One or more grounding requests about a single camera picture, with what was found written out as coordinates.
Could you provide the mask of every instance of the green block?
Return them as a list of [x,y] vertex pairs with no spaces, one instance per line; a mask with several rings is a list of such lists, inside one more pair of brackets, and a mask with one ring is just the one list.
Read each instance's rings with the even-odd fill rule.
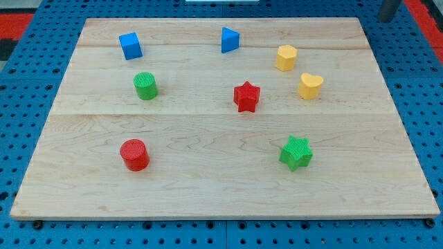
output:
[[294,172],[299,167],[307,167],[312,158],[309,139],[289,136],[288,143],[282,148],[280,162],[286,163]]
[[139,73],[134,77],[137,95],[142,100],[151,100],[157,96],[157,86],[152,73]]

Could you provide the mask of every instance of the red surface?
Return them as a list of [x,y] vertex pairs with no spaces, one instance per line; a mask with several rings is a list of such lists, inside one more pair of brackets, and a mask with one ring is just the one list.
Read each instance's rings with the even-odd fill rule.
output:
[[0,14],[0,39],[20,40],[34,14]]
[[245,82],[234,88],[234,102],[238,105],[238,112],[255,112],[255,106],[260,98],[260,87]]
[[150,163],[145,143],[138,139],[131,139],[123,143],[120,155],[126,167],[131,171],[141,171]]
[[438,30],[437,23],[428,13],[428,8],[420,0],[405,0],[404,3],[428,40],[428,43],[434,49],[440,63],[443,64],[443,33]]

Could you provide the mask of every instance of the blue pegboard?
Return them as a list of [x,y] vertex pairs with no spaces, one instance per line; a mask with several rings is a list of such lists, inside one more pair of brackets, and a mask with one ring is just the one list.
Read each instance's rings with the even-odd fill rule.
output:
[[358,17],[433,190],[443,196],[443,68],[402,4],[381,0],[43,0],[0,74],[0,248],[442,248],[442,216],[383,221],[19,222],[21,180],[88,17]]

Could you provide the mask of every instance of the yellow block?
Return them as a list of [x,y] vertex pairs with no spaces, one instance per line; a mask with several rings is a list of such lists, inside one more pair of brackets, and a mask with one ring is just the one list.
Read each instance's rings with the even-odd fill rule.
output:
[[320,93],[322,84],[323,78],[321,76],[303,73],[298,85],[298,94],[305,100],[312,100]]
[[291,45],[284,45],[278,47],[277,61],[275,67],[281,71],[290,71],[293,69],[297,58],[297,48]]

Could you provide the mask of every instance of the green cylinder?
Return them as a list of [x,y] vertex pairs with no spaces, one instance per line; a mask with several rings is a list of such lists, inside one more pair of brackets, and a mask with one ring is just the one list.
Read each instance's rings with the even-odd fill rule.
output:
[[142,100],[151,100],[157,96],[157,86],[152,73],[138,73],[134,77],[134,86],[136,87],[138,97]]

